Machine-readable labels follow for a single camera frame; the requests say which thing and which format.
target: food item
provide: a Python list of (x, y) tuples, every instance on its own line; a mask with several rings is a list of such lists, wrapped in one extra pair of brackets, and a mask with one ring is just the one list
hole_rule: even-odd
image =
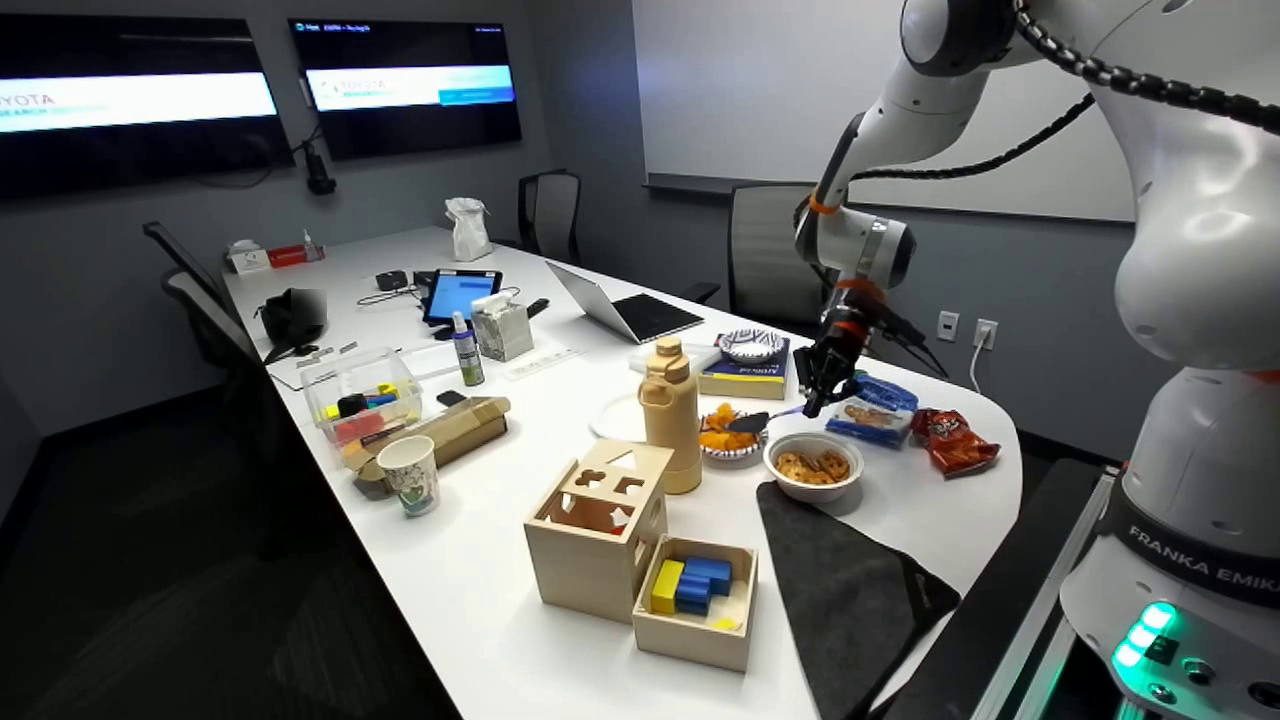
[(844, 485), (849, 461), (839, 453), (819, 453), (812, 465), (799, 453), (779, 453), (775, 470), (784, 470), (798, 485)]
[(950, 480), (986, 470), (1000, 455), (1000, 445), (979, 439), (960, 410), (925, 408), (912, 420), (912, 434)]
[(729, 423), (735, 420), (739, 410), (732, 404), (722, 404), (713, 414), (700, 420), (700, 448), (710, 453), (739, 453), (739, 448), (751, 448), (756, 434), (751, 433), (732, 433)]

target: mug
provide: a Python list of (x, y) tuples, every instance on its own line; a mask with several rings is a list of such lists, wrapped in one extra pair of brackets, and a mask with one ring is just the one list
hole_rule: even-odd
[(390, 488), (401, 494), (406, 516), (422, 516), (436, 500), (436, 439), (401, 434), (378, 453), (378, 469)]

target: open laptop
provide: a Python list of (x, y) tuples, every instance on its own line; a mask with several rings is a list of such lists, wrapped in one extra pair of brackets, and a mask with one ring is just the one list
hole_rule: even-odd
[(700, 322), (700, 315), (665, 304), (656, 297), (625, 297), (625, 299), (607, 299), (604, 286), (566, 263), (549, 263), (557, 272), (557, 280), (569, 286), (569, 297), (604, 329), (620, 330), (625, 338), (639, 344), (647, 337), (673, 330), (673, 329), (690, 329)]

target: black mat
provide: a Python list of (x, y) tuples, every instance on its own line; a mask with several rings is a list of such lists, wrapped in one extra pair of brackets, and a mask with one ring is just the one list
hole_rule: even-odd
[(956, 608), (956, 593), (863, 530), (756, 488), (775, 585), (812, 703), (825, 720), (863, 715), (912, 644)]

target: television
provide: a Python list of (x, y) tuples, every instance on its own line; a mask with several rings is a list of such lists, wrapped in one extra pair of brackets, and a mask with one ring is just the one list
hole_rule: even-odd
[(330, 155), (517, 144), (506, 23), (289, 18)]
[(0, 16), (0, 200), (276, 165), (245, 18)]

